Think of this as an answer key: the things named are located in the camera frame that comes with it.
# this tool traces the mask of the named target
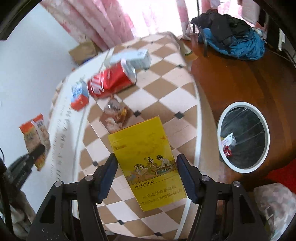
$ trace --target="red soda can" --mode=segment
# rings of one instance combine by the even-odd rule
[[[88,82],[89,94],[94,98],[106,98],[134,85],[137,81],[135,68],[125,59],[95,74]]]

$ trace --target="checkered tile floor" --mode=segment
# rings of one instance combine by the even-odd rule
[[[184,153],[193,164],[197,136],[197,98],[195,82],[186,68],[175,40],[168,34],[156,34],[118,45],[113,53],[146,48],[152,62],[147,70],[137,70],[138,80],[115,97],[128,106],[124,127],[159,116],[176,158]],[[112,151],[108,132],[99,121],[107,99],[97,102],[90,97],[83,146],[81,147],[78,180],[93,174]],[[186,199],[143,212],[135,199],[120,167],[108,197],[98,204],[106,230],[123,235],[173,239],[178,230]]]

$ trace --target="yellow cigarette box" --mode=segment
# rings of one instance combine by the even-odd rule
[[[109,141],[143,211],[186,197],[159,117],[110,134]]]

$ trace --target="trash bag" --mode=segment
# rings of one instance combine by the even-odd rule
[[[258,116],[244,107],[230,110],[223,119],[221,137],[230,133],[236,145],[230,145],[232,156],[227,159],[241,169],[255,165],[265,148],[265,131]]]

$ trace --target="white bin rim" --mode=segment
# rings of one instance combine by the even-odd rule
[[[225,156],[224,152],[223,152],[223,147],[221,145],[221,126],[222,126],[222,122],[226,116],[226,114],[234,109],[234,108],[237,108],[237,107],[244,107],[244,108],[248,108],[250,109],[251,111],[253,111],[256,116],[259,118],[259,120],[262,122],[262,125],[263,125],[263,128],[264,128],[264,131],[265,131],[265,147],[264,147],[264,150],[263,150],[263,153],[261,155],[261,157],[259,158],[259,160],[251,167],[248,167],[248,168],[245,168],[245,169],[241,169],[241,168],[238,168],[236,167],[235,165],[233,165],[228,159],[227,157]],[[262,115],[262,113],[253,105],[251,105],[250,103],[247,103],[247,102],[235,102],[235,103],[232,103],[231,105],[229,105],[221,114],[220,118],[219,118],[219,121],[218,121],[218,128],[217,128],[217,139],[218,139],[218,146],[219,146],[219,152],[220,152],[220,155],[223,159],[223,161],[227,164],[227,166],[229,166],[232,170],[236,171],[236,172],[239,172],[239,173],[250,173],[250,172],[253,172],[254,170],[256,170],[257,168],[259,168],[262,163],[264,162],[266,156],[267,156],[267,153],[268,153],[268,150],[269,150],[269,144],[270,144],[270,134],[269,134],[269,129],[268,129],[268,125],[267,125],[267,122],[264,118],[264,116]]]

